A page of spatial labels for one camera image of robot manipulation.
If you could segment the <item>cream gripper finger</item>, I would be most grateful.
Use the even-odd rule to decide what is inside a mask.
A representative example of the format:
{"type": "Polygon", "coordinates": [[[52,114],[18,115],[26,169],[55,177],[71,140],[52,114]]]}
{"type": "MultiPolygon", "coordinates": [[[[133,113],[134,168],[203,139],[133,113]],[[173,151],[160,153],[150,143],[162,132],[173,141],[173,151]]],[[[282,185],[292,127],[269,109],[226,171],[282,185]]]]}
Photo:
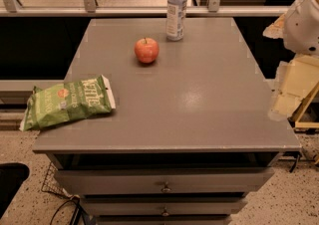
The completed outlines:
{"type": "Polygon", "coordinates": [[[282,39],[284,29],[285,15],[282,14],[272,24],[266,27],[262,33],[264,37],[270,39],[282,39]]]}
{"type": "Polygon", "coordinates": [[[289,63],[280,62],[268,116],[277,121],[292,117],[318,82],[318,56],[297,54],[289,63]]]}

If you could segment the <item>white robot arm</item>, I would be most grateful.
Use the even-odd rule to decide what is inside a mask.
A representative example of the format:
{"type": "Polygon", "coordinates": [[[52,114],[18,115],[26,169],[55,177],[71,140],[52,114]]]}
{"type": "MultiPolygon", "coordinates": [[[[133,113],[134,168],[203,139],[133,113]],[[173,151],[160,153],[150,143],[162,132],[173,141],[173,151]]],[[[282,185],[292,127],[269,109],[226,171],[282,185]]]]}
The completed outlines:
{"type": "Polygon", "coordinates": [[[283,120],[292,117],[319,82],[319,0],[295,0],[262,35],[282,39],[284,48],[295,54],[277,68],[279,84],[268,112],[271,119],[283,120]]]}

